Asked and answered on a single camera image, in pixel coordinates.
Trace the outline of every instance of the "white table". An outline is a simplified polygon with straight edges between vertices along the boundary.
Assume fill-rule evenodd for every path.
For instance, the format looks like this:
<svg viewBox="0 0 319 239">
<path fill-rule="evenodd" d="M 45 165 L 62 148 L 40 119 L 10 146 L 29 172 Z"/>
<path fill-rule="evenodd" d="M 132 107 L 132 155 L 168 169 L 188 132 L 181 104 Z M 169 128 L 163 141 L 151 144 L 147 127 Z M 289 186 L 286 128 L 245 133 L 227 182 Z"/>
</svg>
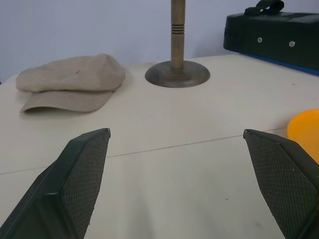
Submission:
<svg viewBox="0 0 319 239">
<path fill-rule="evenodd" d="M 70 139 L 109 127 L 87 239 L 283 239 L 241 135 L 285 135 L 293 115 L 317 107 L 319 80 L 241 55 L 194 61 L 209 69 L 208 82 L 161 88 L 144 80 L 151 64 L 130 66 L 121 88 L 89 114 L 19 114 L 28 95 L 14 77 L 1 85 L 0 190 L 13 190 L 1 201 L 0 224 Z"/>
</svg>

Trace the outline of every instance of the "orange frisbee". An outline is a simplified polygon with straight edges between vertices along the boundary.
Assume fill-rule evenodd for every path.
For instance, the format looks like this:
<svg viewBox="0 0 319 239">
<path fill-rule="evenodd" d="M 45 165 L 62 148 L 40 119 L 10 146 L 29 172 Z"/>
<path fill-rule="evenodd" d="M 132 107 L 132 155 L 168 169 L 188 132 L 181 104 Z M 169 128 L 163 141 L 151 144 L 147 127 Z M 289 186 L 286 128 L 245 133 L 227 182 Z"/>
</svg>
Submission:
<svg viewBox="0 0 319 239">
<path fill-rule="evenodd" d="M 288 139 L 297 142 L 319 164 L 319 109 L 293 117 L 287 133 Z"/>
</svg>

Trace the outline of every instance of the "round stand base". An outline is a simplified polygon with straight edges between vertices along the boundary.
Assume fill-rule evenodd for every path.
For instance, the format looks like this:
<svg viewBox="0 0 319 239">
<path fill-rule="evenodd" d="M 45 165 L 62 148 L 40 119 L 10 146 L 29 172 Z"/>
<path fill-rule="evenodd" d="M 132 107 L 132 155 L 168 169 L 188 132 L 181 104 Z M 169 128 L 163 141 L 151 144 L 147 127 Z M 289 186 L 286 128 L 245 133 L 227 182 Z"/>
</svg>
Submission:
<svg viewBox="0 0 319 239">
<path fill-rule="evenodd" d="M 184 88 L 200 85 L 210 77 L 208 69 L 198 63 L 184 61 L 184 67 L 174 69 L 170 61 L 158 63 L 145 74 L 148 82 L 162 87 Z"/>
</svg>

